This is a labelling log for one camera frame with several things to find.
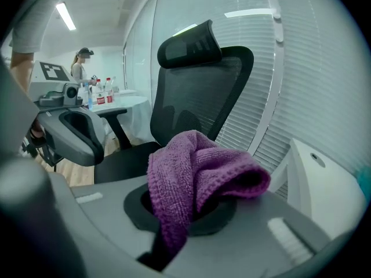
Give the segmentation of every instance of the mesh backrest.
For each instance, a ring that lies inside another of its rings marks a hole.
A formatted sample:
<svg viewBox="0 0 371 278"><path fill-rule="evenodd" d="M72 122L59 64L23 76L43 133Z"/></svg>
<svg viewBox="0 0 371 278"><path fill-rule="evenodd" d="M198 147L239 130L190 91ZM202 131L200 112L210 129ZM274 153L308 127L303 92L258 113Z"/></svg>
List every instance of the mesh backrest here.
<svg viewBox="0 0 371 278"><path fill-rule="evenodd" d="M218 62L221 50L208 20L166 40L158 49L157 60L166 69Z"/></svg>
<svg viewBox="0 0 371 278"><path fill-rule="evenodd" d="M254 62L246 47L225 47L221 52L223 58L216 63L160 68L151 132L162 146L187 130L216 139Z"/></svg>

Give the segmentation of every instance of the ceiling light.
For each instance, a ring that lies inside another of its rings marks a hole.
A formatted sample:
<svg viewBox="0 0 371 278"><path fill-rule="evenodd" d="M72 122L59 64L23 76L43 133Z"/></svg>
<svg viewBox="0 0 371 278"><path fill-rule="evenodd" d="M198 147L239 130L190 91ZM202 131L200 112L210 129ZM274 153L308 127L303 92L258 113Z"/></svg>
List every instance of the ceiling light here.
<svg viewBox="0 0 371 278"><path fill-rule="evenodd" d="M183 33L184 31L189 30L189 29L192 29L192 28L194 28L196 26L197 26L196 24L189 25L188 27L186 27L186 28L180 30L179 32L175 33L173 36L176 36L176 35L178 35L180 33Z"/></svg>
<svg viewBox="0 0 371 278"><path fill-rule="evenodd" d="M235 17L235 16L255 16L257 14L270 14L274 13L274 9L271 8L256 8L256 9L246 9L246 10L237 10L236 12L227 12L224 15L226 17Z"/></svg>
<svg viewBox="0 0 371 278"><path fill-rule="evenodd" d="M66 4L64 2L60 3L60 4L57 4L56 8L57 8L60 16L64 20L65 24L67 25L67 28L70 31L76 30L74 22L72 21L72 18L71 18L70 14L68 13L68 10L66 8Z"/></svg>

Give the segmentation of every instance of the chair seat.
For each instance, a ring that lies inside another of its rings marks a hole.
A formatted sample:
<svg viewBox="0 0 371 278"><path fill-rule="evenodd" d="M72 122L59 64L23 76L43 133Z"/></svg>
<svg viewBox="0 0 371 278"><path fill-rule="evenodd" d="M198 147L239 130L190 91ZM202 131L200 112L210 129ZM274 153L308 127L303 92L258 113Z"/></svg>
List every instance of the chair seat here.
<svg viewBox="0 0 371 278"><path fill-rule="evenodd" d="M94 168L94 183L106 183L143 176L147 173L148 157L161 145L149 142L106 156Z"/></svg>

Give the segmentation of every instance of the chair headrest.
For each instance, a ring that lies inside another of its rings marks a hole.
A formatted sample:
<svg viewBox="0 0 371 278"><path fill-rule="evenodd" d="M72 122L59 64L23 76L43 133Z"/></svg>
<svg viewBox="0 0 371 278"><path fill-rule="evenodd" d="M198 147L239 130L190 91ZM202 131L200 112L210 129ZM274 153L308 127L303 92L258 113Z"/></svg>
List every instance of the chair headrest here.
<svg viewBox="0 0 371 278"><path fill-rule="evenodd" d="M221 50L212 23L207 20L166 40L157 52L160 66L169 69L220 61Z"/></svg>

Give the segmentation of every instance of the gray panel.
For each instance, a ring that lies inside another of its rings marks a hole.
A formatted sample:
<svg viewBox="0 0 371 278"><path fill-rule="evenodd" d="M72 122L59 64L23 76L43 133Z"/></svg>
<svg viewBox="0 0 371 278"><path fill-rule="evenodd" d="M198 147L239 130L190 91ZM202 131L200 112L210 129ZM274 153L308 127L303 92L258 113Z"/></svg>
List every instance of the gray panel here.
<svg viewBox="0 0 371 278"><path fill-rule="evenodd" d="M233 220L219 233L188 238L164 273L177 277L269 277L286 272L292 264L267 227L282 217L300 232L310 248L320 250L329 238L311 220L266 192L253 200L240 200Z"/></svg>
<svg viewBox="0 0 371 278"><path fill-rule="evenodd" d="M81 204L96 227L116 246L132 257L150 251L154 234L138 230L123 210L123 200L132 190L147 182L146 176L129 180L72 188L75 197L101 193L103 197Z"/></svg>
<svg viewBox="0 0 371 278"><path fill-rule="evenodd" d="M56 203L86 267L87 277L163 277L123 252L86 217L65 178L49 173Z"/></svg>
<svg viewBox="0 0 371 278"><path fill-rule="evenodd" d="M81 208L102 234L133 257L150 251L154 235L135 228L123 210L123 200L145 182L142 176L72 189L75 197L103 195ZM329 242L311 220L267 192L257 199L240 200L235 217L219 233L189 238L165 273L176 277L242 277L246 273L260 277L264 272L286 272L292 268L290 259L267 227L268 220L275 217L283 217L315 253Z"/></svg>

